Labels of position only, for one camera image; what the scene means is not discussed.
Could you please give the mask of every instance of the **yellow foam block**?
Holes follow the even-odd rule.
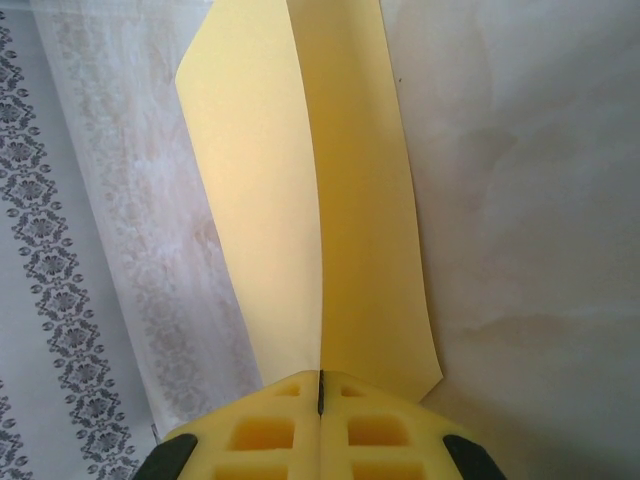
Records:
[[[265,384],[441,378],[376,0],[216,0],[176,85]]]
[[[462,478],[443,439],[473,441],[463,428],[349,375],[323,386],[322,416],[318,372],[302,372],[171,432],[198,440],[178,480]]]

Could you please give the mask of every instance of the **lace curtain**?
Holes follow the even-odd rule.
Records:
[[[640,9],[383,0],[445,381],[513,478],[640,472]],[[209,4],[32,0],[161,432],[259,387],[173,88]]]

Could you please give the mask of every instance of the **yellow sheet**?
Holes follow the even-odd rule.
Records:
[[[265,384],[441,378],[375,0],[217,0],[176,85]]]

